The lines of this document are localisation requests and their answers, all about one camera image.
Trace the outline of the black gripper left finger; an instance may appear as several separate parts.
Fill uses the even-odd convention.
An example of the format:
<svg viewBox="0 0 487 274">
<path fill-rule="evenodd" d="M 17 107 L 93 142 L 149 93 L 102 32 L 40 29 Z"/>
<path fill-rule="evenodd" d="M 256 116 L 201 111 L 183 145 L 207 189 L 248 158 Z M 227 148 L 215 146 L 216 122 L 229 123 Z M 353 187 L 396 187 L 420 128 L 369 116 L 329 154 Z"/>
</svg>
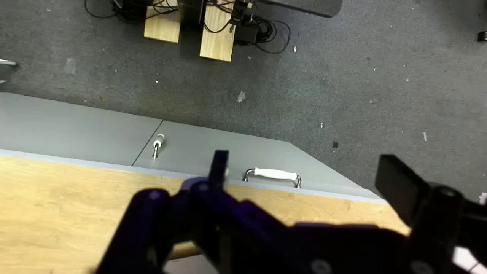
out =
<svg viewBox="0 0 487 274">
<path fill-rule="evenodd" d="M 96 274 L 163 274 L 177 244 L 192 242 L 219 274 L 285 269 L 271 231 L 283 225 L 226 189 L 229 151 L 216 151 L 207 177 L 189 178 L 171 195 L 139 190 L 96 268 Z"/>
</svg>

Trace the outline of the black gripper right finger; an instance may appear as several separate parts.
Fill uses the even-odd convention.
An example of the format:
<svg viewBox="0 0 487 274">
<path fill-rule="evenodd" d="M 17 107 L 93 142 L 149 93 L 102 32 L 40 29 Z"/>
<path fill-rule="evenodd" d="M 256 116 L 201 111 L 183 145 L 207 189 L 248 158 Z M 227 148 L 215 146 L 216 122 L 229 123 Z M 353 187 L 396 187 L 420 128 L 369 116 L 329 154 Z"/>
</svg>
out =
<svg viewBox="0 0 487 274">
<path fill-rule="evenodd" d="M 467 248 L 487 263 L 487 205 L 474 202 L 460 190 L 428 183 L 393 154 L 379 157 L 376 189 L 410 227 L 402 262 L 429 274 L 467 274 L 457 266 L 454 251 Z"/>
</svg>

